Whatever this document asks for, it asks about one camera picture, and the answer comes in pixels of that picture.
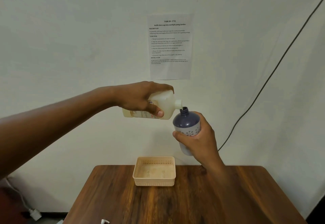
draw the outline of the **instruction sheet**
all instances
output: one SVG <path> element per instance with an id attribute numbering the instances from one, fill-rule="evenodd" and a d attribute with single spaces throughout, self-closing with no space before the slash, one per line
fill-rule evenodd
<path id="1" fill-rule="evenodd" d="M 194 14 L 148 15 L 150 77 L 189 79 Z"/>

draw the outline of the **person's left arm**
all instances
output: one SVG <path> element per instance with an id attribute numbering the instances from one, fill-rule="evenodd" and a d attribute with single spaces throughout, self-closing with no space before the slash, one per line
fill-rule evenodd
<path id="1" fill-rule="evenodd" d="M 100 87 L 58 103 L 0 119 L 0 179 L 109 107 L 148 111 L 162 117 L 164 112 L 150 104 L 148 98 L 152 93 L 166 90 L 174 89 L 168 84 L 146 81 Z"/>

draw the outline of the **beige plastic basket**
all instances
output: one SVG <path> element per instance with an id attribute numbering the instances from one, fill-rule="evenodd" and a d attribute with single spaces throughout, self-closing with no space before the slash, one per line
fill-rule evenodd
<path id="1" fill-rule="evenodd" d="M 173 186 L 175 178 L 175 158 L 172 156 L 140 156 L 133 171 L 137 186 Z"/>

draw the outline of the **large dish soap bottle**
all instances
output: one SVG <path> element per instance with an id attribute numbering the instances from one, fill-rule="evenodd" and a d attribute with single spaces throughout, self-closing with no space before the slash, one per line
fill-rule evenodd
<path id="1" fill-rule="evenodd" d="M 200 116 L 194 112 L 190 112 L 187 107 L 183 107 L 183 109 L 180 110 L 180 113 L 175 116 L 173 125 L 175 131 L 181 132 L 186 136 L 192 137 L 201 131 Z M 193 156 L 189 148 L 184 144 L 179 143 L 179 146 L 185 155 Z"/>
<path id="2" fill-rule="evenodd" d="M 147 111 L 129 111 L 122 109 L 123 115 L 128 118 L 137 117 L 169 120 L 175 109 L 183 108 L 182 100 L 176 100 L 172 90 L 153 93 L 149 96 L 148 101 L 161 108 L 164 111 L 164 116 L 158 118 Z"/>

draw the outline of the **cable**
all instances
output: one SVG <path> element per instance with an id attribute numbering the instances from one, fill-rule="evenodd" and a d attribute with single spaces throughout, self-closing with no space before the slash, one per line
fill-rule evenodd
<path id="1" fill-rule="evenodd" d="M 6 182 L 10 186 L 11 189 L 13 189 L 15 192 L 17 192 L 20 195 L 22 204 L 25 206 L 25 208 L 28 209 L 29 211 L 31 211 L 32 209 L 30 207 L 28 207 L 28 205 L 26 204 L 22 193 L 18 189 L 16 189 L 15 187 L 12 186 L 12 184 L 10 183 L 8 178 L 6 178 Z"/>
<path id="2" fill-rule="evenodd" d="M 222 146 L 218 149 L 221 150 L 221 148 L 225 145 L 225 143 L 228 141 L 228 139 L 230 138 L 230 135 L 232 134 L 233 130 L 235 129 L 235 126 L 237 125 L 237 123 L 240 121 L 240 119 L 250 110 L 250 108 L 254 105 L 256 99 L 258 98 L 258 96 L 261 94 L 262 90 L 264 89 L 265 85 L 268 83 L 268 81 L 270 80 L 270 78 L 272 77 L 272 75 L 274 74 L 275 70 L 278 68 L 278 66 L 280 65 L 282 59 L 284 58 L 284 56 L 286 55 L 286 53 L 288 52 L 288 50 L 291 48 L 292 44 L 296 41 L 297 37 L 299 36 L 299 34 L 301 33 L 301 31 L 303 30 L 303 28 L 305 27 L 305 25 L 308 23 L 309 19 L 311 18 L 311 16 L 314 14 L 314 12 L 318 9 L 318 7 L 322 4 L 323 0 L 320 0 L 320 2 L 318 3 L 318 5 L 315 7 L 315 9 L 313 10 L 313 12 L 309 15 L 308 19 L 306 20 L 306 22 L 304 23 L 304 25 L 301 27 L 300 31 L 298 32 L 298 34 L 295 36 L 295 38 L 293 39 L 293 41 L 291 42 L 291 44 L 289 45 L 289 47 L 287 48 L 287 50 L 284 52 L 283 56 L 281 57 L 281 59 L 279 60 L 278 64 L 276 65 L 276 67 L 274 68 L 274 70 L 272 71 L 272 73 L 270 74 L 270 76 L 267 78 L 266 82 L 264 83 L 263 87 L 261 88 L 260 92 L 257 94 L 257 96 L 255 97 L 253 103 L 249 106 L 249 108 L 245 111 L 245 113 L 242 114 L 241 117 L 239 117 L 239 119 L 236 121 L 235 125 L 233 126 L 229 136 L 227 137 L 227 139 L 225 140 L 225 142 L 222 144 Z"/>

